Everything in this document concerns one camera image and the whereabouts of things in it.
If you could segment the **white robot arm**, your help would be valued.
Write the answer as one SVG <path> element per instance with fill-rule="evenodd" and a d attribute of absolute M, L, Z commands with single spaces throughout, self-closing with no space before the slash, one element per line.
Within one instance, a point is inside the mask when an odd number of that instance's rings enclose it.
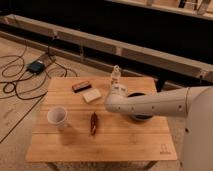
<path fill-rule="evenodd" d="M 114 84 L 104 105 L 120 114 L 185 117 L 180 171 L 213 171 L 213 86 L 128 97 L 124 85 Z"/>

